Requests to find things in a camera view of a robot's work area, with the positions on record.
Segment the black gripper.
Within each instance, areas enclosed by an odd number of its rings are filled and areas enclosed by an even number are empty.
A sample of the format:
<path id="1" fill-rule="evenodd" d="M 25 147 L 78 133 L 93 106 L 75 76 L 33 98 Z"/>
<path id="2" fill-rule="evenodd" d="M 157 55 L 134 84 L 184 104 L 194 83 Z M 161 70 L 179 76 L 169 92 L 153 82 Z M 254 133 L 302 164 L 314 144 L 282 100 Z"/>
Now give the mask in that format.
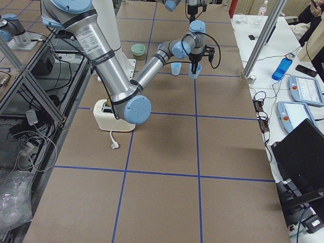
<path id="1" fill-rule="evenodd" d="M 189 22 L 195 20 L 196 14 L 198 14 L 198 9 L 202 8 L 202 12 L 206 11 L 206 3 L 205 2 L 190 2 L 187 4 L 187 14 L 190 15 Z"/>
<path id="2" fill-rule="evenodd" d="M 210 47 L 208 45 L 202 46 L 201 50 L 198 51 L 197 54 L 190 53 L 189 60 L 191 63 L 191 72 L 192 74 L 196 74 L 197 64 L 201 61 L 202 57 L 208 57 L 208 61 L 212 63 L 215 54 L 215 48 Z"/>

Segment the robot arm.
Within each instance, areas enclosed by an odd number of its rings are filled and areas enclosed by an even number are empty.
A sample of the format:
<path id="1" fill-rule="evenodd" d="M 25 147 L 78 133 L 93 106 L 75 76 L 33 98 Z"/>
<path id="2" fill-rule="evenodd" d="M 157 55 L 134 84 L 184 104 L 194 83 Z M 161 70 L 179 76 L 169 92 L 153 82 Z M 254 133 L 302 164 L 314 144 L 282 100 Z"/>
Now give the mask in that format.
<path id="1" fill-rule="evenodd" d="M 183 5 L 185 16 L 190 23 L 205 12 L 208 4 L 212 3 L 209 0 L 157 0 L 156 2 L 163 4 L 169 12 L 173 12 L 179 5 Z"/>
<path id="2" fill-rule="evenodd" d="M 208 56 L 210 61 L 213 59 L 214 49 L 205 45 L 206 25 L 194 20 L 187 34 L 160 44 L 143 69 L 130 79 L 107 40 L 118 32 L 101 29 L 104 25 L 116 27 L 113 5 L 100 7 L 92 1 L 41 1 L 40 9 L 44 25 L 66 30 L 76 37 L 110 96 L 113 114 L 130 124 L 139 125 L 149 118 L 151 103 L 141 93 L 170 58 L 188 57 L 190 74 L 197 72 L 203 56 Z"/>

